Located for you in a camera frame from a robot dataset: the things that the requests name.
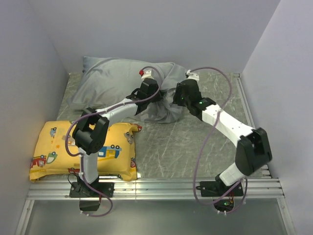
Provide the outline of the grey pillowcase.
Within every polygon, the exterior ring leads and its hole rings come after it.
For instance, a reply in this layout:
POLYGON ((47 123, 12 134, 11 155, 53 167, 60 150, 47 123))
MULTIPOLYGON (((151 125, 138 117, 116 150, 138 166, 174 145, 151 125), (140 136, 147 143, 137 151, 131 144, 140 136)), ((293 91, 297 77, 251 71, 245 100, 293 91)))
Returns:
POLYGON ((173 103, 177 83, 186 79, 186 69, 173 62, 149 63, 120 58, 83 58, 82 81, 67 103, 71 109, 100 109, 114 105, 141 85, 139 71, 152 66, 153 77, 161 85, 163 98, 150 103, 133 119, 150 123, 171 123, 182 116, 183 108, 173 103))

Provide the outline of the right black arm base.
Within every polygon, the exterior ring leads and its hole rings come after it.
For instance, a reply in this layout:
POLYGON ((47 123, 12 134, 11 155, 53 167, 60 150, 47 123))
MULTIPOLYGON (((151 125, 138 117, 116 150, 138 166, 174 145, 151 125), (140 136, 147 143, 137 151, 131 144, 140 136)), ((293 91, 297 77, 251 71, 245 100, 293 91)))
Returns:
POLYGON ((238 210, 245 202, 247 195, 248 179, 246 177, 226 186, 217 175, 215 181, 200 181, 199 185, 193 182, 195 200, 204 206, 213 206, 217 214, 228 215, 238 210), (197 196, 200 191, 201 198, 216 197, 212 202, 201 202, 197 196))

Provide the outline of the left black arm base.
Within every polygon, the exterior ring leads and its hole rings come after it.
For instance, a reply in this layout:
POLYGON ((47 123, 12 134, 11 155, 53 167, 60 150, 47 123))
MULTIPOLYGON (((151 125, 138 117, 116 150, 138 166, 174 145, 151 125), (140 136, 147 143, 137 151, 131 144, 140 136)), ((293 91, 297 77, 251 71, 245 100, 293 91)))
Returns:
POLYGON ((91 189, 77 173, 70 173, 67 180, 70 183, 69 198, 79 199, 79 208, 82 212, 96 212, 103 198, 109 198, 111 202, 113 182, 99 182, 99 179, 96 179, 91 183, 90 186, 93 188, 91 189))

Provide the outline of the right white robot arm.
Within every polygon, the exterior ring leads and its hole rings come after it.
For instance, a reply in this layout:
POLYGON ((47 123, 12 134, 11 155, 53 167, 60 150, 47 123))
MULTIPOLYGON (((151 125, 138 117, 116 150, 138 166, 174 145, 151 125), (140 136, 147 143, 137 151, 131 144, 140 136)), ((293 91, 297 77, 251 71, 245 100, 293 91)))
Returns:
POLYGON ((266 131, 243 124, 212 99, 202 97, 196 80, 187 79, 178 83, 173 101, 186 107, 199 120, 214 126, 236 147, 234 163, 216 177, 215 189, 219 195, 228 195, 234 183, 272 160, 266 131))

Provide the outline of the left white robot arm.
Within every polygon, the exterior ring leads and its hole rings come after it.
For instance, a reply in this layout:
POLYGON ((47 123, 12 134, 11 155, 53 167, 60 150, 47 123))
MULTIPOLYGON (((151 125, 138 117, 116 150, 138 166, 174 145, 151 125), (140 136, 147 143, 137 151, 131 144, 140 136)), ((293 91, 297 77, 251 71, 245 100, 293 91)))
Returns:
POLYGON ((78 147, 78 153, 70 156, 80 157, 81 191, 87 197, 98 193, 99 175, 97 170, 98 152, 103 147, 111 125, 130 116, 143 112, 152 101, 161 99, 160 87, 156 80, 145 78, 140 87, 122 101, 104 109, 87 108, 69 128, 78 147))

